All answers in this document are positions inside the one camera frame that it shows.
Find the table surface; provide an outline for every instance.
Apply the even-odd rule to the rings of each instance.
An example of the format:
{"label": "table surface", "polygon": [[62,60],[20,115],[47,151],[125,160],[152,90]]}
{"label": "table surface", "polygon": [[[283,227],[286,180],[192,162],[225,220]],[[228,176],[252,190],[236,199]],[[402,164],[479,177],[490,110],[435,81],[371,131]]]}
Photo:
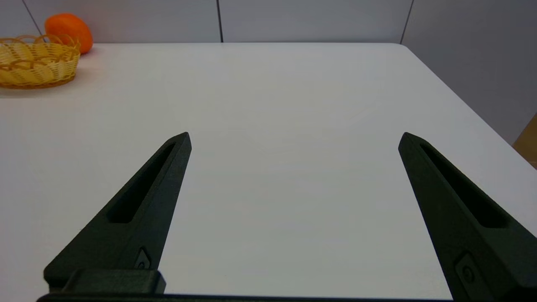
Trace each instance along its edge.
{"label": "table surface", "polygon": [[433,144],[533,234],[537,172],[394,44],[97,44],[0,91],[0,292],[42,270],[171,136],[192,154],[166,292],[450,298],[397,151]]}

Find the wall seam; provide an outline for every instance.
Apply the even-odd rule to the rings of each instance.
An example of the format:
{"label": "wall seam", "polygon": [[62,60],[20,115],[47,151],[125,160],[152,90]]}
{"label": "wall seam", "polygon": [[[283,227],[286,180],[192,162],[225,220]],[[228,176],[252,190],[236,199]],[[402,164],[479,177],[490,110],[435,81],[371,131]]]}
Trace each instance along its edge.
{"label": "wall seam", "polygon": [[28,8],[28,5],[26,5],[26,2],[24,0],[21,0],[24,4],[24,7],[26,8],[26,11],[28,12],[28,15],[30,15],[30,18],[32,18],[32,22],[34,22],[35,28],[37,28],[37,31],[39,32],[39,35],[42,35],[41,30],[39,29],[39,26],[37,26],[37,23],[35,22],[35,19],[32,16],[32,13],[30,12],[30,9]]}
{"label": "wall seam", "polygon": [[404,33],[407,31],[408,20],[410,19],[410,13],[412,12],[413,6],[414,6],[414,0],[412,0],[412,3],[410,3],[410,9],[408,10],[407,21],[404,23],[403,34],[401,34],[401,41],[399,42],[399,44],[403,44]]}

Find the yellow basket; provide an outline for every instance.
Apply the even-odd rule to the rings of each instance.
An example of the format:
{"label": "yellow basket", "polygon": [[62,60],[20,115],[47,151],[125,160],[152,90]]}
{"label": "yellow basket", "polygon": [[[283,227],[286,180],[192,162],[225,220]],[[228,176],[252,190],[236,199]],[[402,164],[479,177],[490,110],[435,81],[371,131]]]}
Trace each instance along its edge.
{"label": "yellow basket", "polygon": [[0,39],[0,87],[46,88],[72,81],[80,58],[80,43],[65,37],[63,40],[69,41],[66,44],[55,35]]}

